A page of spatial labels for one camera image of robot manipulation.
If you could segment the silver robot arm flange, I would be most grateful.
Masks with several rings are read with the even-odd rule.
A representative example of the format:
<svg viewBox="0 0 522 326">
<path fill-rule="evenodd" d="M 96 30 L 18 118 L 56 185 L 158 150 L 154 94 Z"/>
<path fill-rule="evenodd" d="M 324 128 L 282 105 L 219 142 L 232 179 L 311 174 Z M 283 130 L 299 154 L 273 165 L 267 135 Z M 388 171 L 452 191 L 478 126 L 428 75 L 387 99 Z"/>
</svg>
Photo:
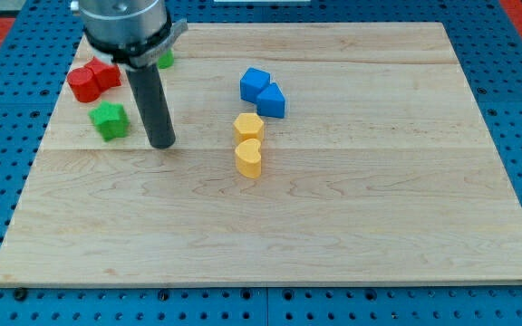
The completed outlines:
<svg viewBox="0 0 522 326">
<path fill-rule="evenodd" d="M 136 71 L 155 64 L 189 27 L 173 21 L 165 0 L 72 0 L 95 57 Z"/>
</svg>

